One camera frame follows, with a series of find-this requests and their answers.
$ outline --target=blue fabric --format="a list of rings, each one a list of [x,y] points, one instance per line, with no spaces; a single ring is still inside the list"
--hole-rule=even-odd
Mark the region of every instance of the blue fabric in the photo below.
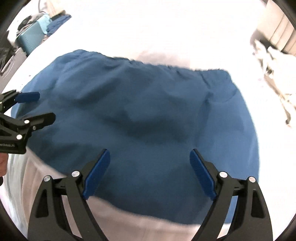
[[[47,27],[52,22],[48,14],[44,14],[40,19],[37,20],[44,34],[47,34]]]
[[[48,26],[47,26],[47,36],[51,36],[54,34],[60,26],[62,26],[65,22],[67,22],[72,16],[70,14],[63,15],[55,20],[53,20]]]
[[[23,92],[38,102],[16,104],[17,118],[54,112],[53,125],[28,146],[68,175],[97,158],[111,162],[96,191],[123,210],[177,223],[201,223],[211,205],[190,165],[198,149],[232,177],[258,178],[255,129],[224,70],[191,71],[77,50],[58,57]],[[226,222],[230,222],[234,203]]]

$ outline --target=silver bolt head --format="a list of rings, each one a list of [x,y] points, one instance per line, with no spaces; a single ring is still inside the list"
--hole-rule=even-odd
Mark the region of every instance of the silver bolt head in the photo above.
[[[249,181],[254,183],[254,182],[256,182],[256,178],[255,177],[249,177]]]
[[[48,181],[50,180],[50,176],[45,176],[45,177],[43,178],[43,180],[44,180],[45,182],[48,182]]]
[[[219,175],[222,178],[226,178],[228,176],[228,174],[226,172],[220,172]]]
[[[78,177],[80,175],[79,171],[73,171],[72,172],[72,177]]]

